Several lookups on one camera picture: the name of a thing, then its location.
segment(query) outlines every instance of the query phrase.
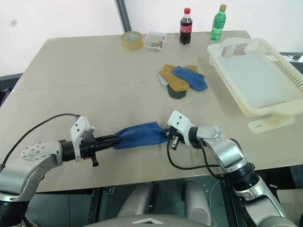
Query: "black cable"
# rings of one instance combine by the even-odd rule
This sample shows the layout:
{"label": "black cable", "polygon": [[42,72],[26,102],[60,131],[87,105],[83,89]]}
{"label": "black cable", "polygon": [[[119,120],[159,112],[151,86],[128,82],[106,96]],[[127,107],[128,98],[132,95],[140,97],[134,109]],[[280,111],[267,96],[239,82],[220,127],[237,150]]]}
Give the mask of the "black cable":
{"label": "black cable", "polygon": [[201,150],[202,150],[202,153],[203,153],[203,158],[204,158],[204,162],[205,162],[206,168],[207,168],[207,170],[209,171],[209,173],[210,173],[214,178],[217,178],[217,179],[219,179],[219,180],[225,179],[226,176],[218,176],[218,175],[216,175],[216,174],[213,173],[213,171],[210,169],[210,165],[207,163],[207,158],[206,158],[206,153],[205,153],[204,147],[201,147]]}
{"label": "black cable", "polygon": [[170,139],[168,139],[168,141],[167,141],[167,147],[166,147],[167,157],[169,158],[169,162],[171,163],[171,165],[173,167],[177,168],[177,169],[191,170],[191,169],[207,168],[207,166],[208,166],[208,168],[210,168],[210,167],[219,167],[219,165],[207,165],[207,166],[202,165],[202,166],[194,166],[194,167],[180,167],[172,161],[172,159],[170,157],[169,149],[170,149]]}
{"label": "black cable", "polygon": [[28,219],[25,216],[23,216],[22,220],[26,225],[26,227],[32,227],[32,224],[28,221]]}
{"label": "black cable", "polygon": [[234,141],[237,144],[238,148],[240,148],[240,150],[242,151],[241,145],[238,143],[237,140],[232,139],[232,138],[229,138],[229,139],[232,140],[232,141]]}
{"label": "black cable", "polygon": [[18,141],[17,143],[10,149],[9,153],[6,155],[3,163],[2,163],[2,168],[5,167],[5,164],[9,158],[9,156],[11,155],[11,153],[13,153],[14,149],[18,146],[18,144],[25,138],[25,136],[27,136],[28,134],[30,134],[33,130],[35,130],[36,128],[40,127],[41,125],[49,122],[50,120],[54,119],[54,118],[57,118],[57,117],[61,117],[61,116],[74,116],[74,117],[79,117],[80,115],[77,115],[77,114],[72,114],[72,113],[61,113],[61,114],[58,114],[58,115],[55,115],[53,117],[50,117],[48,118],[47,120],[41,122],[40,124],[36,125],[35,127],[31,128],[30,130],[28,130]]}

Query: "bottle cap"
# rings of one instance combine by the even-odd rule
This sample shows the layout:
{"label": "bottle cap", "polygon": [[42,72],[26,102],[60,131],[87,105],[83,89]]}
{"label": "bottle cap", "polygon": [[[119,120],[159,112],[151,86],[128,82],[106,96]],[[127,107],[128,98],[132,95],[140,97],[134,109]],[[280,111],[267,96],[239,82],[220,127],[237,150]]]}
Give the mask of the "bottle cap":
{"label": "bottle cap", "polygon": [[190,8],[184,8],[184,13],[185,14],[190,14]]}
{"label": "bottle cap", "polygon": [[226,5],[224,5],[224,4],[220,5],[220,10],[225,11],[226,10]]}

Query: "red bottle label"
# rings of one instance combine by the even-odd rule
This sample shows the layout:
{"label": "red bottle label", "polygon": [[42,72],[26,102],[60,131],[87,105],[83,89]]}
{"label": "red bottle label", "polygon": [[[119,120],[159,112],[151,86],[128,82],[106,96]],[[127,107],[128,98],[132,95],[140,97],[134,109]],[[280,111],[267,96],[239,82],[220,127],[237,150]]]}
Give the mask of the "red bottle label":
{"label": "red bottle label", "polygon": [[190,25],[190,26],[181,25],[180,26],[180,32],[190,33],[191,32],[191,27],[192,27],[192,25]]}

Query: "coca-cola bottle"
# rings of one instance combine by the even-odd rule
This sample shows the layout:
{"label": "coca-cola bottle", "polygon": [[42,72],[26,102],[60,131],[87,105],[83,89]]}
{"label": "coca-cola bottle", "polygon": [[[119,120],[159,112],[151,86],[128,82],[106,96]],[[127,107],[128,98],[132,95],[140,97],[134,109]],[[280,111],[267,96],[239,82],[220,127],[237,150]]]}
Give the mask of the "coca-cola bottle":
{"label": "coca-cola bottle", "polygon": [[180,43],[184,45],[190,43],[192,24],[193,20],[190,17],[190,8],[185,8],[184,16],[180,22]]}

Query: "yellow cloth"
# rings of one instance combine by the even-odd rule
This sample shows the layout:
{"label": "yellow cloth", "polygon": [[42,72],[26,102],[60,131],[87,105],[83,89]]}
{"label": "yellow cloth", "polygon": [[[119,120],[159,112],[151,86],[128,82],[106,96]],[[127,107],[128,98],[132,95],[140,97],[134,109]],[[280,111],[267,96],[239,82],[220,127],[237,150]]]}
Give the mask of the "yellow cloth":
{"label": "yellow cloth", "polygon": [[189,88],[189,84],[171,73],[174,68],[175,66],[173,65],[164,65],[159,74],[168,82],[171,89],[175,92],[186,91]]}
{"label": "yellow cloth", "polygon": [[192,70],[194,72],[199,72],[198,67],[196,65],[187,65],[187,66],[185,66],[185,68]]}

